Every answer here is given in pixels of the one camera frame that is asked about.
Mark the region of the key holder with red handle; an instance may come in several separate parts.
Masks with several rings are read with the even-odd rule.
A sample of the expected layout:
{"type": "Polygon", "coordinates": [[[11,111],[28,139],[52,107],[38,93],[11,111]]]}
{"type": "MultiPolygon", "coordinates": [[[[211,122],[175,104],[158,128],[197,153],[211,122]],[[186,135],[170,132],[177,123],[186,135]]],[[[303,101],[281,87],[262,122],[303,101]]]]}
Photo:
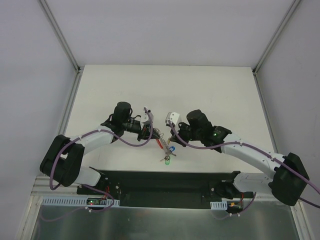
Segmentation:
{"type": "Polygon", "coordinates": [[[164,135],[160,140],[156,140],[159,147],[164,151],[165,157],[161,160],[161,162],[164,162],[165,160],[171,160],[171,154],[169,153],[169,145],[164,139],[164,135]]]}

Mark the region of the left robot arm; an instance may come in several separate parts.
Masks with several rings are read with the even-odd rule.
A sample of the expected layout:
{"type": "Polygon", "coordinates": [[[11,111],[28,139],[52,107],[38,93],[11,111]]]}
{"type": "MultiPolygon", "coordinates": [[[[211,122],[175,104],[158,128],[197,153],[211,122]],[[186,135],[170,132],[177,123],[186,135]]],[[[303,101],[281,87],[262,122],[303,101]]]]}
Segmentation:
{"type": "Polygon", "coordinates": [[[99,195],[105,191],[102,173],[82,165],[86,154],[119,140],[131,147],[143,147],[150,140],[159,140],[159,131],[153,127],[153,114],[145,108],[142,115],[132,116],[130,103],[120,101],[113,113],[96,129],[75,137],[57,135],[52,141],[39,170],[49,177],[49,188],[88,185],[99,195]]]}

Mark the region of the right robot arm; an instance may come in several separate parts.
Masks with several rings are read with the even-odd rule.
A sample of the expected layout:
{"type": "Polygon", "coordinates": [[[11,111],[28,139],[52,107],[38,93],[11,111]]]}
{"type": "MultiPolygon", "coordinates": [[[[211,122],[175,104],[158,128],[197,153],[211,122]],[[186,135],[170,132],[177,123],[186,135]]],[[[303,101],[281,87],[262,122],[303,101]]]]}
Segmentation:
{"type": "Polygon", "coordinates": [[[199,109],[189,112],[186,119],[183,122],[177,112],[168,113],[165,124],[170,127],[171,142],[193,149],[215,150],[260,171],[238,173],[225,184],[228,196],[234,198],[242,192],[271,194],[287,206],[294,206],[301,199],[310,178],[298,155],[261,149],[225,127],[212,125],[199,109]]]}

